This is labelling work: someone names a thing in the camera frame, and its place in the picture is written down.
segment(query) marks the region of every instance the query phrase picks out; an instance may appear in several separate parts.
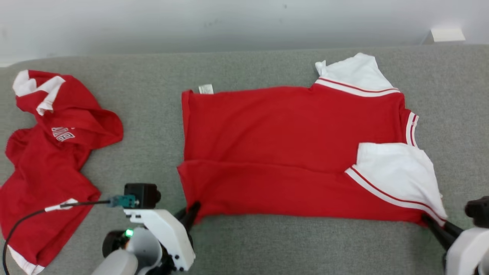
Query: white wall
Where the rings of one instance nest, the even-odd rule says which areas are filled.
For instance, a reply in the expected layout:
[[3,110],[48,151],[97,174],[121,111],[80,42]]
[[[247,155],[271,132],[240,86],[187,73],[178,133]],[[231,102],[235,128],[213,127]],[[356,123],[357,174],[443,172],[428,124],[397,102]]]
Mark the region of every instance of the white wall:
[[0,64],[91,53],[489,43],[488,0],[1,0]]

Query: black cable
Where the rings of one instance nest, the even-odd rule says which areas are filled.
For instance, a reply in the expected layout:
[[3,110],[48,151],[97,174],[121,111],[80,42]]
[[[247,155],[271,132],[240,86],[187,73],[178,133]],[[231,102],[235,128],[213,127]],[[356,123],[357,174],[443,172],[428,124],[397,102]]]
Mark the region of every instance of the black cable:
[[[97,202],[80,202],[80,203],[72,203],[72,204],[62,204],[60,205],[61,208],[65,208],[65,207],[70,207],[70,206],[89,206],[89,205],[100,205],[100,204],[108,204],[110,203],[109,200],[107,201],[97,201]],[[33,212],[23,218],[21,218],[20,220],[18,220],[14,226],[12,227],[12,229],[10,230],[7,238],[5,239],[5,244],[3,245],[3,253],[2,253],[2,261],[3,261],[3,271],[5,271],[5,275],[10,275],[10,273],[8,272],[8,268],[7,268],[7,244],[8,244],[8,241],[10,241],[10,239],[12,238],[12,235],[15,231],[15,229],[17,228],[17,226],[19,226],[19,224],[21,224],[23,221],[27,220],[28,218],[31,218],[37,214],[41,214],[41,213],[46,213],[46,211],[43,209],[43,210],[39,210],[39,211],[36,211],[36,212]]]

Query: red stripe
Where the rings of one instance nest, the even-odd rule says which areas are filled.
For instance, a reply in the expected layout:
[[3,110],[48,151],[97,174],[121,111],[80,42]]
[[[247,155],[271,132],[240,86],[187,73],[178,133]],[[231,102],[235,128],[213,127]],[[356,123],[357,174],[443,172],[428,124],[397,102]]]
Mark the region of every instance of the red stripe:
[[412,204],[417,204],[417,205],[422,205],[428,209],[430,209],[433,213],[435,213],[435,215],[442,221],[446,222],[446,220],[440,216],[438,216],[438,214],[428,205],[424,204],[424,203],[420,203],[420,202],[415,202],[415,201],[405,201],[405,200],[401,200],[401,199],[398,199],[396,197],[393,197],[387,193],[385,193],[384,191],[378,189],[377,187],[375,187],[375,185],[371,184],[366,178],[364,178],[357,170],[355,170],[355,168],[351,167],[353,171],[355,171],[355,173],[357,175],[359,175],[366,183],[368,183],[371,187],[375,188],[377,191],[379,191],[380,193],[386,195],[387,197],[391,198],[391,199],[394,199],[396,201],[400,201],[400,202],[405,202],[405,203],[412,203]]
[[397,90],[397,91],[399,91],[399,89],[396,89],[396,88],[390,88],[390,89],[385,89],[385,90],[381,90],[381,91],[368,91],[368,90],[364,90],[364,89],[361,89],[361,88],[358,88],[358,87],[354,87],[354,86],[350,86],[350,85],[347,85],[347,84],[339,83],[339,82],[336,82],[336,81],[333,81],[333,80],[329,80],[329,79],[326,79],[326,78],[322,78],[322,77],[320,77],[319,79],[324,80],[324,81],[328,81],[328,82],[331,82],[331,83],[335,83],[335,84],[338,84],[338,85],[346,86],[348,88],[357,89],[357,90],[362,91],[362,92],[385,92],[385,91],[390,91],[390,90]]
[[411,145],[414,145],[414,136],[413,136],[413,128],[414,128],[414,121],[416,121],[416,114],[414,114],[413,121],[411,121],[411,130],[410,130],[410,135],[411,135]]

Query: green led light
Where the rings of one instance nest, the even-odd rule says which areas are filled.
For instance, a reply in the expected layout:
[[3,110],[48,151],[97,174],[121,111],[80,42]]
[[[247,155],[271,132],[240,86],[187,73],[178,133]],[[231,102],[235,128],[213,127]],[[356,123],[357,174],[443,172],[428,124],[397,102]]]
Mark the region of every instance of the green led light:
[[126,230],[126,237],[132,237],[134,234],[134,231],[131,229]]

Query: white sleeve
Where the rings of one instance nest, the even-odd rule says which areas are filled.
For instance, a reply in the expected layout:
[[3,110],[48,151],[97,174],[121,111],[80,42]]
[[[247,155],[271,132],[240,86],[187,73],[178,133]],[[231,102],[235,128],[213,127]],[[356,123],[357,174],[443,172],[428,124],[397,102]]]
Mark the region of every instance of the white sleeve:
[[356,164],[346,173],[377,197],[423,210],[445,224],[447,215],[433,163],[423,150],[404,143],[361,143]]
[[350,85],[366,91],[395,89],[378,69],[375,57],[358,53],[354,57],[326,65],[315,63],[319,78],[333,83]]

